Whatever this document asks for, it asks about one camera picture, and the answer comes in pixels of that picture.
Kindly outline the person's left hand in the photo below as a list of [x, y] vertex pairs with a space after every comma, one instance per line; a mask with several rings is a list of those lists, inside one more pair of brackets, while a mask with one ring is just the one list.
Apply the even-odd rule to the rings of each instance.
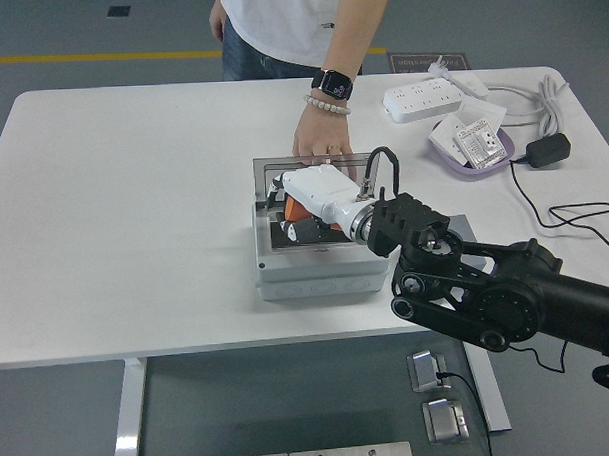
[[348, 117], [306, 105], [293, 135], [292, 153], [303, 158], [352, 155]]

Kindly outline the person's right hand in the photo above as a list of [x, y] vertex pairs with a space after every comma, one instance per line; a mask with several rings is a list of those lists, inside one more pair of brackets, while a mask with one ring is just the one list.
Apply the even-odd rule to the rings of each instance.
[[209, 25], [214, 38], [220, 43], [224, 40], [224, 25], [226, 20], [227, 14], [221, 0], [215, 0], [209, 15]]

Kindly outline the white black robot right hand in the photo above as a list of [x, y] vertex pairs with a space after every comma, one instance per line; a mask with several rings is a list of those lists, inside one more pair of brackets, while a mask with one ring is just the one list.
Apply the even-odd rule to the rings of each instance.
[[277, 193], [286, 194], [286, 206], [279, 226], [290, 241], [317, 243], [324, 230], [340, 230], [346, 238], [365, 244], [370, 232], [374, 198], [371, 181], [358, 185], [331, 164], [319, 164], [273, 179], [267, 206]]

